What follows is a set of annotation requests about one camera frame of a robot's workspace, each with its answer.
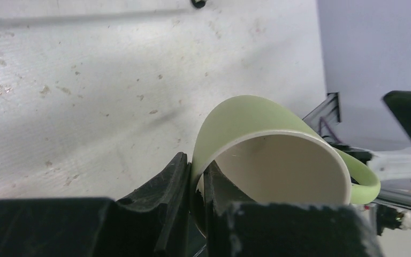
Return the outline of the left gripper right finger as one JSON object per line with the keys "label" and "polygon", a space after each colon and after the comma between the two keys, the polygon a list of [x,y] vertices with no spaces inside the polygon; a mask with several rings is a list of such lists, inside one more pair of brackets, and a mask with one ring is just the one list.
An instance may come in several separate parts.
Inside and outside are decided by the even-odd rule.
{"label": "left gripper right finger", "polygon": [[382,256],[351,206],[251,201],[212,162],[204,172],[209,256]]}

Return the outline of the green handled cream mug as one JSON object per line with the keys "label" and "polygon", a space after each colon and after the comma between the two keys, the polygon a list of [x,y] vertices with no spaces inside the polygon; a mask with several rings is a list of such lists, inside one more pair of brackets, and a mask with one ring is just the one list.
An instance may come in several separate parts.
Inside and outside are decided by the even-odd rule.
{"label": "green handled cream mug", "polygon": [[380,180],[364,163],[332,147],[300,117],[269,99],[240,95],[217,105],[197,135],[190,207],[206,232],[203,173],[216,163],[232,185],[257,202],[365,205]]}

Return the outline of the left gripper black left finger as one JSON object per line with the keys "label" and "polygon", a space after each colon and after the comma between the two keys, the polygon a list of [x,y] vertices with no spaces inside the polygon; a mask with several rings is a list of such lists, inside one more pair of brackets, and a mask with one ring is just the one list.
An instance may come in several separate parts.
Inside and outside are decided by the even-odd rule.
{"label": "left gripper black left finger", "polygon": [[190,170],[179,152],[117,201],[0,199],[0,256],[186,256]]}

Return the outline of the stainless steel dish rack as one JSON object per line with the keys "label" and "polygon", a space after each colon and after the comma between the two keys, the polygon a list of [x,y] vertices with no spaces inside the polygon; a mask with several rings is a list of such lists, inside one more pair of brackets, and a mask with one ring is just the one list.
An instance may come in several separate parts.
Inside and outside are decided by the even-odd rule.
{"label": "stainless steel dish rack", "polygon": [[201,9],[205,7],[207,0],[191,0],[191,4],[196,9]]}

